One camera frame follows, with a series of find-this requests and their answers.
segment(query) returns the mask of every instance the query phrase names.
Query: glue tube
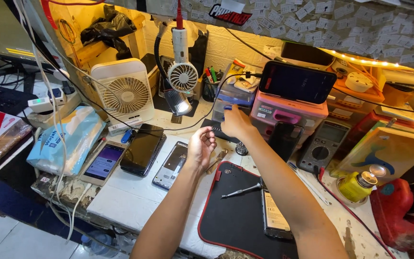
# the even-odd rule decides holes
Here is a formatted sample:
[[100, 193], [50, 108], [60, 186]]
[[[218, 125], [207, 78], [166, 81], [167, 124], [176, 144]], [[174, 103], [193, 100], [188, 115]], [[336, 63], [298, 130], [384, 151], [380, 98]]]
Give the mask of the glue tube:
[[[242, 74], [242, 72], [244, 71], [244, 68], [245, 68], [245, 64], [242, 63], [240, 60], [235, 59], [233, 63], [231, 64], [230, 69], [226, 73], [226, 76], [233, 75], [233, 74]], [[226, 80], [226, 83], [233, 84], [238, 80], [239, 77], [240, 76], [230, 77]]]

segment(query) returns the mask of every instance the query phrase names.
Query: black mat with red edge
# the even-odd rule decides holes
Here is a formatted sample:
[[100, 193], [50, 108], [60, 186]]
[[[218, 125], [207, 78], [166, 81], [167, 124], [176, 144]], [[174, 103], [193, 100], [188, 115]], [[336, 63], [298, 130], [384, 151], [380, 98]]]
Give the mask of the black mat with red edge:
[[230, 162], [218, 168], [198, 225], [199, 237], [207, 243], [239, 250], [264, 259], [298, 259], [294, 241], [264, 234], [261, 191], [255, 190], [220, 199], [260, 182], [260, 178]]

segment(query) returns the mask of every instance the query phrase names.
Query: tile floor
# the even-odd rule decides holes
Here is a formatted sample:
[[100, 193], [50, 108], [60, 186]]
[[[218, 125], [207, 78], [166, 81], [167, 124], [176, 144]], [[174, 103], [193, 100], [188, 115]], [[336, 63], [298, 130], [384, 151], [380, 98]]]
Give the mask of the tile floor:
[[[104, 259], [101, 256], [89, 256], [82, 245], [68, 242], [10, 217], [0, 217], [0, 258], [11, 259]], [[114, 257], [127, 259], [121, 253]]]

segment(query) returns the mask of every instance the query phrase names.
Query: black plastic bag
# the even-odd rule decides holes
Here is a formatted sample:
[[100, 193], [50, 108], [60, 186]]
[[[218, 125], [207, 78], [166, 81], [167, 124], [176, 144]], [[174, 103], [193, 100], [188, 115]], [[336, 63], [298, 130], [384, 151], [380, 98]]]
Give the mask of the black plastic bag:
[[114, 6], [104, 5], [103, 11], [105, 18], [98, 18], [81, 32], [82, 44], [85, 46], [95, 41], [103, 41], [107, 46], [118, 50], [118, 60], [131, 58], [130, 49], [119, 37], [135, 32], [137, 27], [125, 14], [116, 11]]

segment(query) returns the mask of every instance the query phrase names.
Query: hand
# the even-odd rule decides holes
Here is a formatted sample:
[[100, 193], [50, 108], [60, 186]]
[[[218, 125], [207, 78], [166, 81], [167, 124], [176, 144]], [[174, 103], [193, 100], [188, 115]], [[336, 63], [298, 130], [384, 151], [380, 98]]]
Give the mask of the hand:
[[231, 110], [224, 111], [224, 121], [221, 123], [221, 131], [230, 137], [238, 138], [244, 142], [245, 137], [257, 129], [250, 119], [239, 107], [234, 104]]
[[199, 174], [204, 173], [210, 164], [210, 154], [217, 147], [215, 133], [212, 127], [207, 126], [198, 129], [188, 142], [187, 166], [198, 170]]

